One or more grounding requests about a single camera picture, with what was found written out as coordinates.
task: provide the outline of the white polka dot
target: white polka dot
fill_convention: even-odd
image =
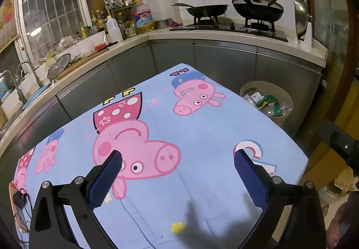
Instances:
[[[133,97],[133,98],[131,98],[131,99],[129,99],[129,100],[127,101],[127,104],[128,104],[128,105],[133,105],[133,104],[135,104],[137,101],[138,101],[138,98],[137,98],[137,97]]]

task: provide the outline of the cooking oil bottle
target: cooking oil bottle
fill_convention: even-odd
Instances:
[[[138,4],[131,10],[135,21],[137,34],[142,34],[154,30],[154,23],[150,7],[147,4]]]

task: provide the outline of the blue gripper pad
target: blue gripper pad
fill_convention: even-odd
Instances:
[[[97,172],[96,179],[88,188],[88,200],[91,210],[100,207],[122,167],[122,155],[113,150],[102,165],[95,166],[86,176],[91,178]]]
[[[254,205],[262,208],[264,211],[268,206],[269,200],[268,188],[263,180],[267,180],[267,178],[270,180],[270,176],[262,166],[254,164],[244,150],[236,151],[234,156],[234,166]]]

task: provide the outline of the window frame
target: window frame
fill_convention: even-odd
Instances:
[[[91,17],[87,7],[86,0],[76,0],[80,12],[80,17],[84,23],[84,25],[91,25]],[[15,21],[17,26],[17,31],[20,35],[20,39],[17,41],[17,52],[19,56],[19,60],[22,62],[24,60],[30,60],[33,65],[36,65],[36,61],[34,55],[32,53],[30,42],[26,35],[25,29],[25,20],[23,14],[23,0],[15,0]],[[25,58],[23,52],[21,51],[21,46],[24,46],[27,52],[27,58]]]

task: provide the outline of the table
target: table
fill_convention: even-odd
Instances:
[[[235,170],[238,148],[290,184],[307,163],[268,117],[179,64],[45,138],[19,159],[14,183],[35,203],[42,182],[85,176],[116,149],[123,167],[94,213],[118,248],[237,248],[261,214]],[[71,208],[66,213],[89,248]]]

